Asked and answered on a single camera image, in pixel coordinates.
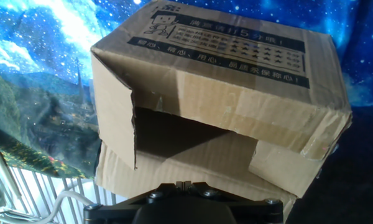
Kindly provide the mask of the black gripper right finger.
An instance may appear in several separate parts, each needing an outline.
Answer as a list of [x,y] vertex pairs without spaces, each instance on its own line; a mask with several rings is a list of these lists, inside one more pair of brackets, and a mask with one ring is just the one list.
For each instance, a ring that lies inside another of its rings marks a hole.
[[228,207],[236,220],[254,223],[283,223],[283,202],[277,198],[250,200],[214,187],[206,182],[183,183],[187,195],[197,196]]

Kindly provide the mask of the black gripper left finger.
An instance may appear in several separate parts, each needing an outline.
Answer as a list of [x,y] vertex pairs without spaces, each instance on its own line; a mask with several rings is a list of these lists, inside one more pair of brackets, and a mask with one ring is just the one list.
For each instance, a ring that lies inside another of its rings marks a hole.
[[137,195],[114,205],[92,203],[84,207],[83,223],[108,223],[110,220],[129,221],[137,211],[145,205],[155,204],[170,197],[180,195],[184,190],[184,182],[160,184],[156,189]]

